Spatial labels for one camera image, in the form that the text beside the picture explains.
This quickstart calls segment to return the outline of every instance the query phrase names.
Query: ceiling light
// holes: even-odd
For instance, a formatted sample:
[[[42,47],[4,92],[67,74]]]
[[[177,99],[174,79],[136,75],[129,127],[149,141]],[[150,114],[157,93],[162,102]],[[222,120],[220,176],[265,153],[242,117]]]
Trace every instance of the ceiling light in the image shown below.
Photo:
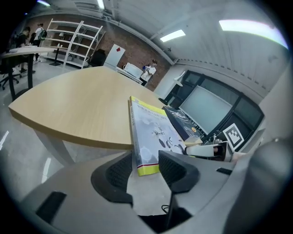
[[[50,4],[48,2],[45,2],[43,0],[38,0],[38,3],[43,4],[45,6],[50,6]]]
[[[180,29],[178,31],[175,31],[173,33],[170,33],[164,37],[161,38],[161,40],[163,42],[166,42],[166,41],[169,41],[169,40],[172,40],[174,38],[178,38],[178,37],[181,37],[181,36],[185,36],[185,33]]]
[[[104,10],[105,9],[105,5],[104,5],[104,1],[103,0],[98,0],[98,5],[99,5],[99,8]]]
[[[223,31],[246,32],[270,39],[288,49],[285,39],[277,28],[249,20],[220,20]]]

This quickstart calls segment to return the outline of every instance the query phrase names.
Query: desk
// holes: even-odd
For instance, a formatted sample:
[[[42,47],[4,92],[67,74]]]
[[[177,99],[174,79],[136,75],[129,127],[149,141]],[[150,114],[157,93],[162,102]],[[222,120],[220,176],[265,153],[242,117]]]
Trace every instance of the desk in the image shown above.
[[[142,84],[142,81],[139,78],[136,78],[135,76],[129,74],[128,72],[124,71],[123,69],[116,67],[116,71],[127,76],[128,78],[134,80],[138,84]]]
[[[129,98],[162,108],[150,90],[107,67],[51,78],[9,105],[63,165],[73,164],[62,140],[107,149],[133,149]]]
[[[14,86],[13,86],[13,80],[12,80],[12,68],[8,68],[9,70],[9,88],[12,100],[14,101],[17,97],[28,91],[33,87],[33,55],[35,53],[46,53],[46,52],[52,52],[54,49],[45,48],[45,47],[22,47],[13,49],[13,51],[16,51],[14,53],[3,53],[1,54],[2,59],[7,59],[8,66],[11,66],[11,59],[12,57],[19,56],[19,55],[28,55],[28,64],[27,64],[27,84],[28,88],[25,90],[20,91],[19,93],[15,94]]]
[[[59,66],[60,64],[57,63],[57,57],[58,57],[58,52],[59,52],[59,49],[61,49],[61,51],[65,51],[67,52],[68,48],[63,48],[63,47],[60,47],[60,46],[50,46],[51,48],[55,48],[57,49],[56,51],[56,56],[55,56],[55,60],[53,63],[49,64],[49,65],[52,65],[52,66]]]

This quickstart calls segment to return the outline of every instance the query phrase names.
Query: metal shelving unit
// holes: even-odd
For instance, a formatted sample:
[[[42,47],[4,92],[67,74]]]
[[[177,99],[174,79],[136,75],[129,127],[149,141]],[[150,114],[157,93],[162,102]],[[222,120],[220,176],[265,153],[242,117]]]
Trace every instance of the metal shelving unit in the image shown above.
[[[67,26],[67,27],[72,27],[75,30],[74,31],[68,31],[68,30],[60,30],[57,28],[50,28],[51,24],[57,24],[58,26]],[[88,31],[95,32],[95,36],[90,36],[87,35]],[[56,41],[56,42],[62,42],[62,43],[68,43],[68,49],[66,50],[66,55],[64,58],[62,56],[58,56],[57,58],[58,61],[63,62],[63,68],[65,67],[66,63],[67,64],[72,64],[75,66],[78,66],[80,68],[83,68],[86,64],[86,61],[94,53],[96,50],[98,44],[100,43],[101,39],[103,38],[105,31],[103,30],[103,26],[100,27],[95,27],[92,25],[87,25],[84,24],[84,21],[81,21],[80,23],[76,22],[69,22],[69,21],[53,21],[51,19],[51,22],[49,23],[47,32],[54,32],[54,33],[64,33],[64,34],[69,34],[72,35],[70,41],[66,40],[60,40],[56,38],[46,38],[47,41]],[[82,44],[82,39],[85,38],[90,41],[90,45],[85,45]],[[79,47],[84,47],[87,48],[87,52],[85,54],[77,53],[77,50]],[[52,55],[47,55],[45,56],[46,58],[52,59]]]

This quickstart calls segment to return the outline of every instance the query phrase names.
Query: black cable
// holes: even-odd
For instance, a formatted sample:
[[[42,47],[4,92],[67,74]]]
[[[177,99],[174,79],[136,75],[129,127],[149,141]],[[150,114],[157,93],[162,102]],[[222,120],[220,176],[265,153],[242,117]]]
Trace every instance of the black cable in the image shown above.
[[[168,212],[165,211],[165,209],[169,209],[169,206],[168,206],[168,205],[162,205],[161,208],[162,208],[162,210],[163,210],[166,214],[168,214]]]

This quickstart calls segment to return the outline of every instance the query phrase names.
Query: book cover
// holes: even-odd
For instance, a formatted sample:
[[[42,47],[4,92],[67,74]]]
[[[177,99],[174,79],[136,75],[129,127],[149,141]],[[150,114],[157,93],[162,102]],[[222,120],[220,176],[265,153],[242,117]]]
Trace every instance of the book cover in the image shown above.
[[[169,106],[164,106],[163,110],[165,110],[170,122],[184,141],[195,142],[201,137],[200,133],[197,132],[195,126],[182,110],[176,110]]]
[[[131,96],[130,116],[139,176],[159,172],[159,150],[183,154],[185,145],[163,109]]]

